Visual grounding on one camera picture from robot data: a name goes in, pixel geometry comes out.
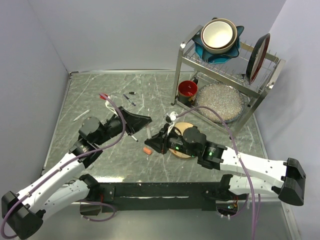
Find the white marker with pink end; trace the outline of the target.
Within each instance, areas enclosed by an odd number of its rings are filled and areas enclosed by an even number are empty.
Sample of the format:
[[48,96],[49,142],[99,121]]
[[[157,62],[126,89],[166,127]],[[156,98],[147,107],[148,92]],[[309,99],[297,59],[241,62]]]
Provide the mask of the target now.
[[150,130],[149,126],[146,127],[146,131],[147,131],[148,139],[150,139],[152,137],[152,135],[151,135],[151,130]]

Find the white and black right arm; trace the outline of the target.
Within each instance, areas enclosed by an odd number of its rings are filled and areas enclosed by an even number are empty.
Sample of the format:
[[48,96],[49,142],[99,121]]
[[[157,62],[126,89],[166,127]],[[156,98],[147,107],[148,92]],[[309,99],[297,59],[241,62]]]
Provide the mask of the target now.
[[293,206],[304,205],[306,173],[297,159],[270,160],[236,152],[208,141],[196,126],[182,134],[163,127],[144,143],[157,153],[165,154],[172,149],[197,158],[197,163],[206,169],[229,172],[218,188],[224,199],[255,193],[277,195],[279,200]]

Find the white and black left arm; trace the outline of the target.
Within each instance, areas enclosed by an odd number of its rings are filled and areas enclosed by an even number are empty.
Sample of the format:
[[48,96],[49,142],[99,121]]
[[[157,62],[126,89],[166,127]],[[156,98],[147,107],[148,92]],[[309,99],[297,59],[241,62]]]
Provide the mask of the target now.
[[2,196],[2,237],[10,239],[5,234],[5,225],[9,225],[16,237],[26,240],[46,219],[71,203],[95,200],[100,189],[91,175],[81,176],[68,187],[63,184],[97,160],[103,153],[100,145],[114,137],[121,140],[125,134],[134,135],[151,122],[151,117],[128,112],[122,106],[105,123],[93,116],[86,118],[78,140],[54,167],[19,192],[8,191]]

